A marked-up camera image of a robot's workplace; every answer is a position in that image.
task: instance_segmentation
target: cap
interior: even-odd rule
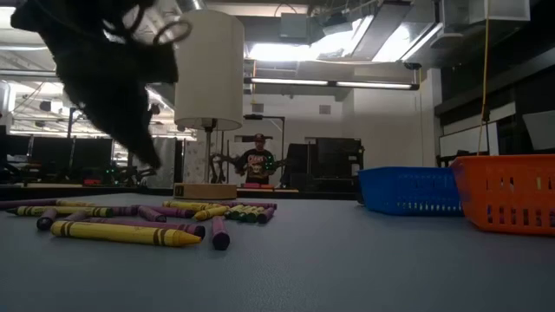
[[[254,141],[255,142],[264,142],[264,141],[266,141],[266,138],[264,137],[263,134],[256,133],[256,134],[254,134]]]

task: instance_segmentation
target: lamp base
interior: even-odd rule
[[[237,186],[176,183],[173,185],[173,197],[183,199],[235,199],[237,198]]]

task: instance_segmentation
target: table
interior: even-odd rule
[[[75,200],[157,205],[169,197]],[[52,237],[0,212],[0,311],[552,311],[555,239],[402,218],[354,201],[278,202],[183,249]]]

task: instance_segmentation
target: purple crayon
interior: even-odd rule
[[[106,206],[112,208],[115,216],[136,216],[139,210],[138,205],[130,206]]]
[[[56,209],[48,208],[42,213],[41,217],[36,220],[36,227],[41,231],[50,230],[50,226],[52,226],[56,220],[57,214],[58,211]]]
[[[70,214],[69,216],[65,217],[64,220],[66,221],[81,221],[83,219],[86,219],[88,217],[88,214],[86,211],[76,211],[72,214]]]
[[[175,217],[175,218],[192,218],[196,213],[196,211],[172,208],[172,207],[159,207],[159,206],[143,206],[143,207],[148,207],[158,213],[163,214],[164,216]]]
[[[257,221],[260,224],[267,224],[268,221],[270,221],[270,219],[274,216],[274,211],[275,211],[275,209],[268,208],[265,211],[260,212],[257,216]]]
[[[151,222],[166,222],[166,216],[146,206],[139,206],[139,216]]]
[[[226,250],[231,242],[224,227],[224,218],[215,216],[212,218],[212,245],[215,250]]]
[[[102,224],[121,224],[121,225],[131,225],[131,226],[144,226],[153,227],[160,229],[171,229],[180,230],[204,238],[206,234],[206,229],[202,225],[195,224],[169,224],[161,222],[147,222],[147,221],[137,221],[125,218],[88,218],[83,220],[84,222],[90,223],[102,223]]]
[[[253,206],[253,207],[264,207],[265,209],[268,209],[268,208],[273,208],[275,210],[278,209],[278,204],[276,204],[276,203],[246,203],[246,202],[226,203],[226,202],[222,202],[222,203],[219,203],[219,204],[228,205],[230,207],[235,207],[236,205],[243,205],[243,206]]]
[[[30,199],[0,201],[0,211],[21,206],[45,206],[56,205],[56,199]]]

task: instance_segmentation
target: basket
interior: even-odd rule
[[[555,155],[460,157],[451,167],[480,229],[555,235]]]
[[[383,167],[358,173],[364,204],[399,216],[462,216],[450,168]]]

